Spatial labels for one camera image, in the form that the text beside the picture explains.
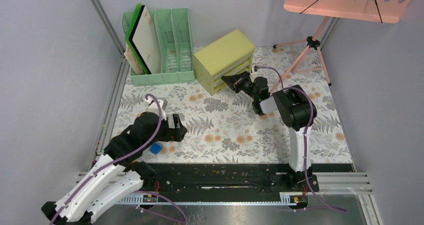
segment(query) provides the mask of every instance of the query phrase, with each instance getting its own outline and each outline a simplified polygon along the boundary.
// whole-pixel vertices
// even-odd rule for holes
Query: tripod leg
[[[308,55],[308,52],[307,53],[305,53],[301,58],[300,58],[300,60],[297,62],[297,64],[296,64],[296,66],[294,66],[294,68],[293,68],[293,73],[297,73],[298,72],[298,69],[299,69],[299,67],[301,66],[301,64],[304,62],[304,60],[305,60],[305,58],[306,58],[306,56]]]
[[[317,50],[318,50],[319,59],[321,60],[322,70],[324,70],[325,79],[327,80],[328,86],[331,86],[329,74],[327,72],[326,64],[324,63],[324,58],[323,58],[323,54],[321,53],[320,47],[317,47]]]
[[[281,48],[281,47],[288,47],[288,46],[292,46],[292,45],[295,45],[295,44],[301,44],[301,43],[304,43],[304,42],[306,42],[306,39],[292,41],[292,42],[286,42],[286,43],[280,43],[280,44],[274,45],[273,48],[276,49],[276,48]]]
[[[287,71],[285,71],[285,73],[283,75],[281,75],[281,79],[284,79],[287,74],[289,74],[289,72],[293,69],[293,67],[299,62],[299,60],[301,59],[301,57],[308,53],[309,51],[309,46],[305,47],[305,49],[302,51],[302,53],[296,58],[296,60],[294,60],[294,62],[290,65],[290,67],[287,69]],[[278,79],[278,81],[275,83],[275,85],[271,88],[271,90],[269,91],[270,93],[274,92],[275,89],[277,89],[278,85],[280,84],[280,80]]]

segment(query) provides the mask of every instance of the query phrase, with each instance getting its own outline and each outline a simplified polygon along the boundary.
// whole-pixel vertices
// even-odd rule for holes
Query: gray wall
[[[240,29],[258,47],[270,47],[312,36],[323,17],[288,12],[284,0],[100,0],[123,44],[123,12],[136,4],[147,8],[189,8],[195,47],[204,47]]]
[[[424,0],[397,24],[343,19],[323,56],[358,170],[384,225],[422,224]]]
[[[86,170],[120,55],[89,0],[0,0],[0,224],[41,212]]]

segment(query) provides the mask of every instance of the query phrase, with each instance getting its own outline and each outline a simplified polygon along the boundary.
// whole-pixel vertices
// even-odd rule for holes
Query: black bracket
[[[307,46],[309,46],[310,48],[313,48],[315,50],[317,50],[317,48],[320,46],[321,42],[317,40],[312,40],[312,36],[308,36],[306,38],[306,42],[307,42]]]

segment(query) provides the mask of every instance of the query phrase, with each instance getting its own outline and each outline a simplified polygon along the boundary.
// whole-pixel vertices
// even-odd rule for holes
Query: patterned mat
[[[271,66],[282,74],[303,48],[258,47],[253,65]],[[319,68],[318,53],[312,50],[300,69]],[[261,69],[272,87],[278,77]],[[284,86],[299,84],[314,102],[317,118],[310,136],[313,163],[351,163],[336,105],[322,70],[290,73]],[[166,98],[168,115],[177,113],[187,127],[182,142],[164,142],[155,155],[148,150],[139,160],[147,163],[286,163],[290,155],[289,130],[278,112],[264,116],[252,110],[252,99],[243,92],[225,88],[210,96],[197,82],[135,87],[128,76],[119,104],[112,136],[134,122],[146,110],[145,94]]]

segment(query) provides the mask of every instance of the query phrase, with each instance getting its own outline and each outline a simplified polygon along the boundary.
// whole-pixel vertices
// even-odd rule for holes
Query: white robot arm
[[[50,224],[94,223],[128,194],[153,187],[155,171],[145,162],[134,160],[156,141],[181,142],[187,129],[181,124],[178,114],[172,115],[174,127],[169,127],[164,111],[167,104],[165,99],[158,99],[157,104],[151,98],[146,102],[149,103],[148,110],[136,118],[133,125],[110,140],[104,153],[85,177],[67,195],[42,206],[41,210]],[[127,173],[121,180],[104,189],[116,175],[124,171]]]

